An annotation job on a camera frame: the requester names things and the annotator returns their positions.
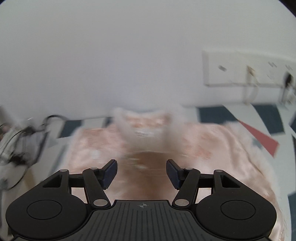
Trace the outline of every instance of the black gripper base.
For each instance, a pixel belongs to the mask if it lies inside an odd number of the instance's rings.
[[[15,241],[25,241],[16,237]],[[113,208],[96,210],[76,233],[62,241],[221,241],[198,226],[189,211],[168,201],[116,201]]]

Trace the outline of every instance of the pink cloth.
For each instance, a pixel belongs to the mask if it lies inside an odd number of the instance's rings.
[[[129,136],[129,132],[138,133],[137,128],[144,128],[144,132],[147,132],[147,126],[133,126],[136,122],[132,119],[128,131],[126,127],[122,130],[122,126],[116,122],[106,129],[79,129],[66,156],[64,168],[69,169],[70,173],[81,173],[87,168],[100,168],[109,160],[116,159],[118,173],[106,190],[111,203],[115,199],[167,199],[172,202],[177,191],[166,175],[168,159],[173,159],[181,168],[192,167],[201,173],[212,174],[215,169],[222,169],[274,205],[277,221],[270,238],[284,241],[285,222],[276,199],[276,183],[271,179],[272,169],[260,150],[252,146],[244,127],[240,124],[187,123],[180,128],[182,135],[179,136],[181,142],[178,142],[166,138],[170,128],[165,122],[163,127],[166,131],[163,132],[160,132],[158,125],[149,124],[149,128],[152,128],[148,130],[150,139],[144,143],[152,148],[151,151],[143,150],[142,145],[137,146],[137,138],[145,138],[146,134],[144,137]],[[163,152],[153,150],[156,148],[153,145],[155,128],[157,140],[161,139],[157,148],[163,148]],[[74,188],[73,194],[86,201],[83,190]],[[197,202],[209,194],[209,190],[200,189]]]

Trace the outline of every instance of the white wall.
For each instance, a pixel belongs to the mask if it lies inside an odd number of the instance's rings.
[[[203,85],[207,47],[296,58],[296,18],[278,0],[7,0],[0,103],[41,121],[241,101],[241,88]],[[278,92],[260,90],[256,100]]]

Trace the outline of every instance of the white cable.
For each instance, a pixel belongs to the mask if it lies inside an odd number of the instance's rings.
[[[253,88],[253,91],[251,92],[250,96],[244,101],[244,103],[246,105],[250,104],[251,102],[253,102],[257,95],[258,95],[258,92],[259,92],[259,86],[258,86],[259,82],[258,80],[255,78],[255,86]]]

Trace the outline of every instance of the wall switch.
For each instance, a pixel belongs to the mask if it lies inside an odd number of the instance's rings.
[[[247,59],[247,64],[254,69],[253,83],[257,81],[262,85],[280,87],[287,73],[290,73],[294,79],[296,77],[296,60],[264,53],[239,52],[239,55]]]
[[[229,51],[204,51],[203,67],[205,85],[231,84],[235,77],[236,53]]]

